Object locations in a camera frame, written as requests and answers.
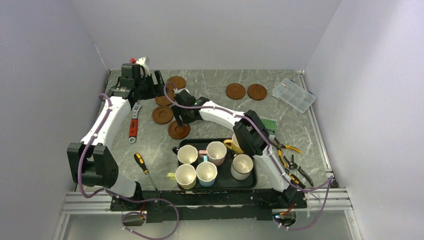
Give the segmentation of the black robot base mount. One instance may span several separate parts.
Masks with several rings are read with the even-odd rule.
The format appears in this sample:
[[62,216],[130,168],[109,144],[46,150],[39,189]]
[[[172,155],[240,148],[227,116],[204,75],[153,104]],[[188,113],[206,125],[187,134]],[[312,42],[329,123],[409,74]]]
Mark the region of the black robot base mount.
[[145,203],[112,197],[112,212],[146,213],[147,223],[165,221],[256,219],[268,221],[278,211],[305,209],[305,193],[289,187],[285,192],[271,188],[218,191],[142,190]]

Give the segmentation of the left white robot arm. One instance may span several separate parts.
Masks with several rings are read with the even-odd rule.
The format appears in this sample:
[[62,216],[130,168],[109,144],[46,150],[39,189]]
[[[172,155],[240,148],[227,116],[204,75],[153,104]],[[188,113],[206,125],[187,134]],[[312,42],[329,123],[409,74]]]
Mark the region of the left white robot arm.
[[66,151],[72,179],[80,192],[84,192],[85,186],[99,187],[101,191],[124,197],[124,204],[131,210],[139,209],[144,203],[144,196],[138,192],[141,187],[120,174],[109,147],[128,114],[132,115],[128,140],[134,143],[141,101],[164,95],[161,72],[151,71],[149,62],[143,56],[122,64],[117,83],[99,95],[104,106],[94,125],[80,142],[70,143]]

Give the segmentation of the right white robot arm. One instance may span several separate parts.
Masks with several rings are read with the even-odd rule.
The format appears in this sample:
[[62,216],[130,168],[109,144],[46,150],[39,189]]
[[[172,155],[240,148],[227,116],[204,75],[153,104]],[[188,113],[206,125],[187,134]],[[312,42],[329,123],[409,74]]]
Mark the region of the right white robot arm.
[[232,130],[244,154],[252,157],[267,175],[271,188],[277,192],[276,203],[287,208],[295,201],[294,192],[302,189],[293,184],[278,161],[271,147],[269,132],[255,111],[232,110],[205,97],[195,99],[186,89],[180,90],[171,103],[175,107],[173,113],[179,126],[202,120]]

